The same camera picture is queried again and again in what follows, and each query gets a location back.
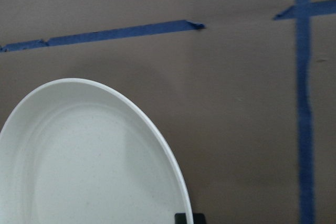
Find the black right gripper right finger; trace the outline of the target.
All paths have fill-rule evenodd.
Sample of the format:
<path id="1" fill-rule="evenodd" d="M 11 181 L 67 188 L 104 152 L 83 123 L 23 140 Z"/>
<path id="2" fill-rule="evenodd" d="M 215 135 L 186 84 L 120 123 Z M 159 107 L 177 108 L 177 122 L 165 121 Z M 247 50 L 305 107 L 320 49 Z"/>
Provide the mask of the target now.
<path id="1" fill-rule="evenodd" d="M 206 224 L 206 218 L 203 213 L 193 213 L 194 224 Z"/>

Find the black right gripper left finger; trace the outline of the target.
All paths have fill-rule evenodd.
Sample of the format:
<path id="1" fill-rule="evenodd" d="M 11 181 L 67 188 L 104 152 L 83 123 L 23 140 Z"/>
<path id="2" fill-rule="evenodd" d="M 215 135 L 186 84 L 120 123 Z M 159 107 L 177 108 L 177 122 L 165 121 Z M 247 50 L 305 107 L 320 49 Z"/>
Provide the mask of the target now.
<path id="1" fill-rule="evenodd" d="M 186 224 L 186 213 L 176 213 L 174 221 L 175 224 Z"/>

